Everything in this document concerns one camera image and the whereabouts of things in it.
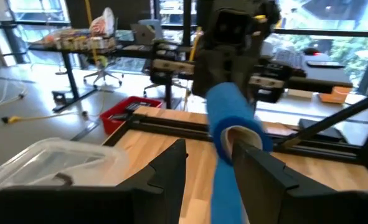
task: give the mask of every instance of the red bin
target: red bin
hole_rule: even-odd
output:
[[[108,109],[107,111],[103,112],[100,115],[100,118],[103,123],[103,129],[105,130],[105,133],[112,134],[120,127],[121,124],[124,123],[124,121],[117,121],[109,119],[110,116],[115,114],[123,114],[126,113],[125,109],[130,103],[150,103],[152,107],[160,108],[162,105],[162,102],[159,100],[151,100],[147,98],[137,97],[137,96],[131,96],[128,97],[122,101],[120,101],[118,104],[116,104],[114,107]]]

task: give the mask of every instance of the plastic storage container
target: plastic storage container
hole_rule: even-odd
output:
[[[39,141],[0,167],[0,188],[13,185],[114,186],[128,167],[125,151],[58,138]]]
[[[105,133],[112,134],[113,132],[116,131],[116,129],[118,129],[120,127],[121,124],[124,123],[124,121],[111,120],[111,119],[109,119],[109,117],[112,116],[112,115],[115,115],[115,114],[125,113],[126,107],[130,103],[134,103],[134,102],[150,103],[151,107],[156,107],[156,108],[160,108],[161,105],[162,105],[162,102],[160,102],[159,100],[151,100],[151,99],[141,98],[141,97],[137,97],[137,96],[131,96],[129,98],[126,98],[126,99],[120,101],[114,107],[110,108],[109,110],[107,110],[107,111],[105,111],[104,113],[101,114],[100,118],[102,120],[103,129],[105,130]]]

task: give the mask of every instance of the clear plastic bin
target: clear plastic bin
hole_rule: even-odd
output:
[[[0,188],[12,185],[113,186],[123,181],[128,156],[117,148],[58,138],[34,143],[0,167]]]

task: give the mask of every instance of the black metal rail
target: black metal rail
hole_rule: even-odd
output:
[[[212,142],[212,137],[209,134],[209,128],[206,124],[134,114],[108,138],[104,145],[114,146],[125,135],[125,133],[131,129],[178,138]],[[274,141],[281,140],[286,137],[276,134],[268,134],[268,136]],[[361,147],[351,144],[302,140],[299,144],[286,149],[274,147],[273,151],[297,156],[365,165],[365,161],[359,157]]]

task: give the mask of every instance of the wooden tabletop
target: wooden tabletop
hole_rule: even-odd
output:
[[[176,110],[141,107],[136,113],[158,118],[176,119],[207,124],[205,114]],[[282,124],[264,123],[266,130],[274,134],[290,134],[293,130]],[[167,149],[177,137],[128,131],[115,147],[125,149],[130,159],[126,178],[132,176]],[[180,223],[210,223],[210,198],[217,155],[212,143],[186,140],[187,171]],[[368,190],[368,170],[363,166],[325,161],[310,157],[273,153],[298,172],[336,190]]]

